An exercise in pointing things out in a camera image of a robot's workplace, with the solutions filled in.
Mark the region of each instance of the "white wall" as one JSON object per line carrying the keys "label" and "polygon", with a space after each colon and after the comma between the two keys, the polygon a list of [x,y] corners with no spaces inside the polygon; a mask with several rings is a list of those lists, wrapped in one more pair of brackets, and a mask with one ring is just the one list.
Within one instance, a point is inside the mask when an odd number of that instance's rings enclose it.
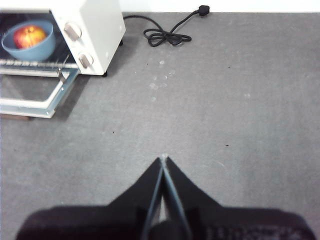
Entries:
{"label": "white wall", "polygon": [[119,0],[123,12],[320,12],[320,0]]}

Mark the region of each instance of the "toaster oven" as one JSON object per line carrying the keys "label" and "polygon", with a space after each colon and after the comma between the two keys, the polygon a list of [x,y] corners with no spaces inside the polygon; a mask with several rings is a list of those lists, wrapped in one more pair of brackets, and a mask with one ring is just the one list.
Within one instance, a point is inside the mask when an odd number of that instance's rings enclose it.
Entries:
{"label": "toaster oven", "polygon": [[45,100],[2,97],[1,113],[51,118],[78,74],[104,75],[122,41],[125,24],[118,0],[6,0],[0,3],[0,37],[32,20],[53,25],[55,46],[46,60],[21,60],[0,46],[1,75],[58,78]]}

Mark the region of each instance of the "power cord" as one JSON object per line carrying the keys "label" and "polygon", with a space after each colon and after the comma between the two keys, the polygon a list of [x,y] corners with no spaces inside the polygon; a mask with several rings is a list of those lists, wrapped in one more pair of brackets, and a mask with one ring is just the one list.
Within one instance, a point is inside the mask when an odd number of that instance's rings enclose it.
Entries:
{"label": "power cord", "polygon": [[155,20],[141,15],[129,15],[125,16],[123,19],[145,19],[150,22],[152,22],[154,25],[157,26],[157,28],[149,28],[143,31],[144,37],[148,40],[148,44],[151,47],[157,47],[160,44],[162,44],[165,41],[168,41],[173,46],[176,46],[182,42],[190,42],[192,40],[191,36],[184,35],[184,34],[177,34],[174,33],[174,31],[179,27],[181,24],[183,24],[185,21],[187,21],[189,18],[191,18],[193,15],[199,14],[200,16],[205,16],[210,12],[210,7],[206,5],[201,5],[198,10],[193,11],[190,13],[187,17],[185,17],[183,20],[178,22],[170,32],[165,31],[159,23],[157,23]]}

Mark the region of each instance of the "apple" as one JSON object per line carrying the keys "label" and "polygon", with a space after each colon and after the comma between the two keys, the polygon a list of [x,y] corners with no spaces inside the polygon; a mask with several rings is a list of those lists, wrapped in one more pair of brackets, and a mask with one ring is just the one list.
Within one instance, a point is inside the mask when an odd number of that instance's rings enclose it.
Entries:
{"label": "apple", "polygon": [[13,34],[13,41],[18,49],[27,49],[47,37],[46,32],[39,26],[27,25],[19,28]]}

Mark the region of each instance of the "floor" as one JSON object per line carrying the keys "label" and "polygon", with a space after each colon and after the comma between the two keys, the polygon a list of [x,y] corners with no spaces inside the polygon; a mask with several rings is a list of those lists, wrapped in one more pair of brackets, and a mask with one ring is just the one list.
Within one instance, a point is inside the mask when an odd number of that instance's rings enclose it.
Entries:
{"label": "floor", "polygon": [[320,237],[319,22],[214,13],[149,47],[127,20],[107,78],[79,76],[52,119],[1,120],[1,239],[38,209],[108,204],[163,153],[222,205],[296,212]]}

